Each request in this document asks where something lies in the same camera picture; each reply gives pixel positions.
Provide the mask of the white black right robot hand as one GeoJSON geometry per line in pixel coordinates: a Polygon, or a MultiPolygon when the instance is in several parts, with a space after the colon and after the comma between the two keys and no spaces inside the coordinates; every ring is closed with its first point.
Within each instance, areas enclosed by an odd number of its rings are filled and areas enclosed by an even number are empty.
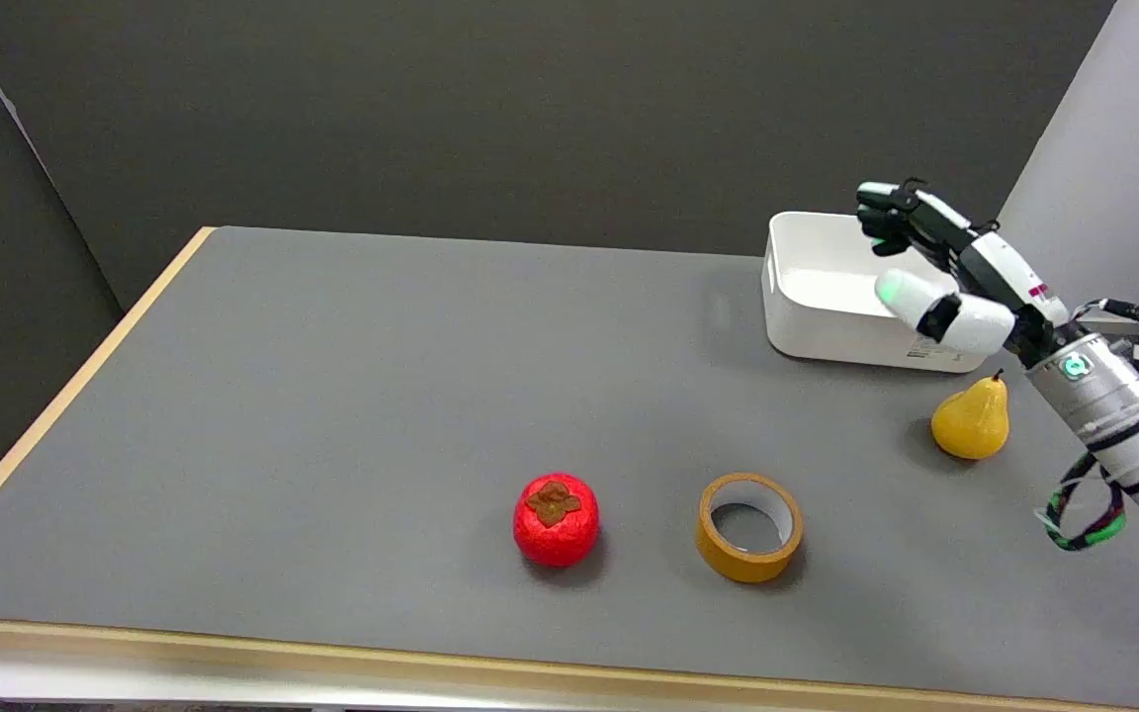
{"type": "Polygon", "coordinates": [[[874,280],[882,306],[923,337],[972,355],[1007,350],[1026,369],[1084,337],[1062,298],[999,235],[998,222],[969,221],[921,180],[862,182],[857,219],[874,255],[913,249],[954,280],[944,290],[903,269],[874,280]]]}

